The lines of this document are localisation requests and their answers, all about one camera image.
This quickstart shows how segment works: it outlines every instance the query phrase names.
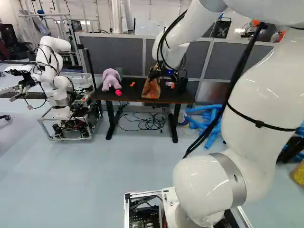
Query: cubicle partition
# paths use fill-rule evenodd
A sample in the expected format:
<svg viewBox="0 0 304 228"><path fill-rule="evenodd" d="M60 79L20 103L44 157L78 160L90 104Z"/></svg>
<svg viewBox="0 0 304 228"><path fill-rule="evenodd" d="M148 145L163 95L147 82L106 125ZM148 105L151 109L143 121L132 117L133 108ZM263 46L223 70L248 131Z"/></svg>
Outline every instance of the cubicle partition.
<svg viewBox="0 0 304 228"><path fill-rule="evenodd" d="M98 78L105 69L121 67L124 77L147 77L156 61L152 58L154 38L123 34L78 34L78 41L90 50L94 73ZM200 38L191 42L184 68L188 71L188 90L198 103L222 103L248 40ZM257 42L245 70L263 59L272 43Z"/></svg>

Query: stuffed toy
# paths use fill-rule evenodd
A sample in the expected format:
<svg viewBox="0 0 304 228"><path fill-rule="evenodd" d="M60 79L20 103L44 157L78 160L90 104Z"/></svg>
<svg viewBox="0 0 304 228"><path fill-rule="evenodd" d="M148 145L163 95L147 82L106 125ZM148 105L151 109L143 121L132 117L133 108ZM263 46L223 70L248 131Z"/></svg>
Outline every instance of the stuffed toy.
<svg viewBox="0 0 304 228"><path fill-rule="evenodd" d="M115 89L121 89L121 82L119 73L114 69L106 69L103 73L103 88L102 91L109 91L110 87L113 86Z"/></svg>

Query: black table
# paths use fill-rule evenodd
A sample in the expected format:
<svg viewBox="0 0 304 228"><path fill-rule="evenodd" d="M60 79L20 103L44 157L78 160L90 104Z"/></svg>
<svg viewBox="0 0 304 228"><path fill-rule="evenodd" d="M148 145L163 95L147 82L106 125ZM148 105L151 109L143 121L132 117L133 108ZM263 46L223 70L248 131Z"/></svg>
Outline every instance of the black table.
<svg viewBox="0 0 304 228"><path fill-rule="evenodd" d="M113 132L118 124L120 115L122 114L122 109L119 109L114 116L113 103L112 101L133 101L133 102L148 102L148 103L166 103L166 104L175 104L174 113L168 115L168 120L171 128L172 141L174 143L178 142L176 126L178 123L179 112L181 109L181 104L192 104L194 103L193 96L188 92L182 94L177 93L177 89L171 89L166 87L163 82L161 85L161 96L159 99L144 99L142 98L143 86L146 81L146 78L124 78L121 82L121 96L115 94L115 89L110 88L107 92L102 92L101 85L92 95L94 100L104 100L106 102L106 107L108 110L110 127L106 135L106 139L110 140L112 138Z"/></svg>

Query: brown paper bag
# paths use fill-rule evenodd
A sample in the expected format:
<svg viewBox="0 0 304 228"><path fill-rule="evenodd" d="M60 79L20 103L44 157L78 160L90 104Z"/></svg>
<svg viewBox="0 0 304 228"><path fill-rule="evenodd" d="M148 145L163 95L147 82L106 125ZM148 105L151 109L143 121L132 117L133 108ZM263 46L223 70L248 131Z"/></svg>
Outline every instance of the brown paper bag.
<svg viewBox="0 0 304 228"><path fill-rule="evenodd" d="M160 87L160 81L161 79L159 78L159 76L153 80L151 80L150 76L151 74L155 73L158 74L156 72L156 70L158 69L158 65L155 65L149 74L149 77L147 78L146 82L144 83L143 86L143 90L142 90L142 98L147 98L147 99L158 99L160 98L161 95L161 87Z"/></svg>

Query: box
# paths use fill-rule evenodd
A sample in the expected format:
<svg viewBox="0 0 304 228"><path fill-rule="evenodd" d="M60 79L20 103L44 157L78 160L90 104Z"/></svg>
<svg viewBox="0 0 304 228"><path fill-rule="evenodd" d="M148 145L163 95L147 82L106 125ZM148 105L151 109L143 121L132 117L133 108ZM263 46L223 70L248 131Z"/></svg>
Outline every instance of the box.
<svg viewBox="0 0 304 228"><path fill-rule="evenodd" d="M297 184L304 188L304 161L291 172L290 176Z"/></svg>

